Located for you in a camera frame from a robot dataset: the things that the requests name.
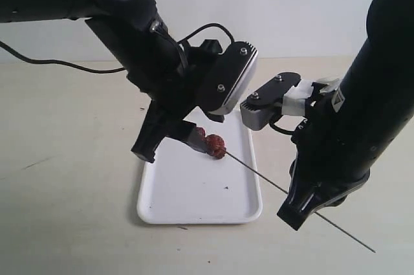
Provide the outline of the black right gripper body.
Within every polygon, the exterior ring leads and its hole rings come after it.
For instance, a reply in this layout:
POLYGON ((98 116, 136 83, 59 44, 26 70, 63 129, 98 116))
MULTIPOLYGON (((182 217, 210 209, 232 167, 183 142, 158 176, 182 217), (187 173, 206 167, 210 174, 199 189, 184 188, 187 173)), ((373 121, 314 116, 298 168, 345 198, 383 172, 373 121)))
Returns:
POLYGON ((405 98, 386 94, 354 97, 341 90, 315 106, 316 119, 294 136, 298 155, 292 172, 317 187, 361 188, 370 168, 408 122, 405 98))

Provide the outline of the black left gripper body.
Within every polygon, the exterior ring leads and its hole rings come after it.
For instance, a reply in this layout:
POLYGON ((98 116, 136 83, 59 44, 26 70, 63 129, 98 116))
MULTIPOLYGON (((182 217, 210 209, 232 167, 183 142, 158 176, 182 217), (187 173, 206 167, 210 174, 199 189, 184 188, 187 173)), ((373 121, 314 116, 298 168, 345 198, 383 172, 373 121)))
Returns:
POLYGON ((166 113, 200 107, 209 116, 223 104, 213 80, 223 46, 218 39, 192 45, 175 40, 160 16, 93 16, 87 26, 127 71, 127 79, 166 113))

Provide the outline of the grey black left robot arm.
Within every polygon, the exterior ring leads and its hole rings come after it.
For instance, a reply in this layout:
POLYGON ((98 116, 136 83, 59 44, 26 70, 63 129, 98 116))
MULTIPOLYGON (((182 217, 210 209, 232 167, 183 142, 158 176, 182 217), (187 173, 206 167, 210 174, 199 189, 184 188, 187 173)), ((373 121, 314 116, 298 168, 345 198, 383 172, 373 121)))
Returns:
POLYGON ((186 121, 195 95, 218 54, 175 41, 155 0, 1 0, 1 22, 83 19, 126 70, 127 79, 151 103, 132 152, 153 162, 164 138, 195 151, 208 147, 201 131, 186 121))

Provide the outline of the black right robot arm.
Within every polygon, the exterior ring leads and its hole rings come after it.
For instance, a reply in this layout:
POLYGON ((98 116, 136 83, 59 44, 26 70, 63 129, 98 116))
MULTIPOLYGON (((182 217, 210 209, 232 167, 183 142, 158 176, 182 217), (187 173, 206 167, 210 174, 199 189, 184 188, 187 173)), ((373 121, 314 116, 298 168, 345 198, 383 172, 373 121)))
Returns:
POLYGON ((363 186, 413 117, 413 0, 373 0, 367 39, 337 90, 296 128, 297 155, 278 217, 293 229, 363 186))

